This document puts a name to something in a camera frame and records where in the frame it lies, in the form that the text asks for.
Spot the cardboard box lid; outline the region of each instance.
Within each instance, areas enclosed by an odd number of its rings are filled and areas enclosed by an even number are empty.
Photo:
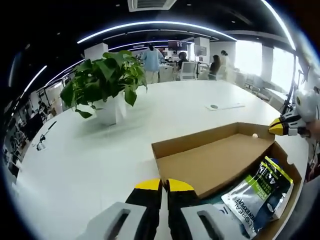
[[[153,143],[152,149],[162,180],[186,182],[202,198],[243,174],[274,140],[268,126],[237,122]]]

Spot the window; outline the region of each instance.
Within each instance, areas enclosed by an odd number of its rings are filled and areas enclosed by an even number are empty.
[[[298,83],[299,70],[302,70],[299,59],[296,57],[296,67],[294,80]],[[292,76],[294,71],[294,55],[288,51],[280,48],[274,48],[273,50],[273,66],[271,82],[281,87],[284,91],[289,92],[292,82]]]
[[[260,77],[262,71],[262,44],[238,40],[235,43],[234,66],[245,73]]]

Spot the ceiling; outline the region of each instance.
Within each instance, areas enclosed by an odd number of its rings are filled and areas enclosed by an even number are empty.
[[[14,55],[22,52],[21,65],[10,88],[13,98],[22,93],[43,66],[47,65],[47,68],[32,84],[29,92],[43,87],[62,70],[81,60],[84,49],[102,41],[113,48],[135,42],[183,40],[197,37],[197,34],[209,35],[214,37],[213,40],[230,40],[193,27],[149,24],[109,31],[77,44],[77,41],[90,34],[126,23],[176,21],[221,32],[250,30],[285,37],[278,22],[261,0],[177,0],[170,10],[137,12],[129,12],[127,0],[77,4],[22,2],[19,6],[9,4],[13,5],[12,8],[8,6],[7,15],[14,16],[14,21],[1,16],[1,22],[6,23],[3,29],[6,33],[3,43],[6,62],[0,77],[8,78]]]

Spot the woman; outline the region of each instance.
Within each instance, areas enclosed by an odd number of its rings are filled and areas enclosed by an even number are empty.
[[[184,51],[179,53],[179,59],[180,59],[180,61],[178,62],[178,71],[181,70],[183,62],[189,62],[187,60],[187,54]]]
[[[213,63],[210,66],[210,74],[209,74],[210,80],[217,80],[216,75],[220,66],[221,66],[220,57],[218,55],[214,55]]]
[[[159,61],[164,61],[164,56],[160,51],[155,49],[152,43],[149,48],[142,54],[141,60],[144,61],[145,79],[147,84],[158,82]]]

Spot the blue shirt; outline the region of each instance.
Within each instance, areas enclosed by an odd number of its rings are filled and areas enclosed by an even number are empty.
[[[148,48],[143,52],[141,60],[144,61],[144,70],[147,72],[158,72],[159,71],[159,60],[164,60],[164,56],[157,49],[153,51]]]

